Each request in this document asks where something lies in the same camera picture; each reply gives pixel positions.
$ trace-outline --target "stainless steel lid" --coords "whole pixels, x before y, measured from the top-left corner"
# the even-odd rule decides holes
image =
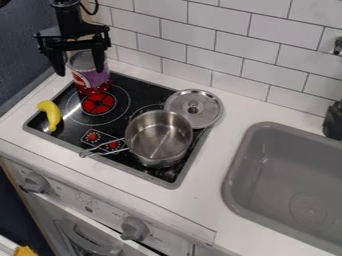
[[[164,109],[184,116],[193,129],[202,129],[216,123],[223,113],[223,105],[214,94],[188,89],[172,94]]]

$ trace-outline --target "gray sink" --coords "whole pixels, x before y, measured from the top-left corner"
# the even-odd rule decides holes
[[[241,217],[342,255],[342,142],[256,124],[245,134],[222,196]]]

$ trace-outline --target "black stovetop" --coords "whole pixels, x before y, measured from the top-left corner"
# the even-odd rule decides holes
[[[107,93],[88,97],[79,94],[75,85],[70,84],[53,100],[63,115],[63,121],[57,130],[52,134],[46,132],[48,121],[43,112],[33,116],[26,123],[25,130],[80,152],[82,149],[123,138],[129,120],[148,110],[162,109],[165,100],[175,92],[114,73],[112,84]],[[146,168],[139,164],[129,151],[94,158],[159,185],[170,187],[170,184],[176,183],[179,176],[185,175],[180,174],[186,172],[184,169],[191,164],[189,158],[194,158],[191,155],[195,154],[193,151],[202,135],[203,130],[194,130],[194,140],[188,154],[180,163],[168,169]],[[124,140],[114,146],[115,149],[108,145],[103,146],[99,152],[123,148]]]

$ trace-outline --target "control knob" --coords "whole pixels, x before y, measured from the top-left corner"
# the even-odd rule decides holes
[[[121,224],[123,240],[144,241],[151,233],[148,226],[141,220],[135,217],[127,217]]]
[[[50,184],[42,175],[31,172],[26,176],[25,183],[20,188],[25,192],[43,194],[49,190]]]

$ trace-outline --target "dark floor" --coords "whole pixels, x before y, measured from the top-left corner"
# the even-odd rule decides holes
[[[0,234],[13,242],[28,245],[39,256],[53,256],[35,222],[0,169]]]

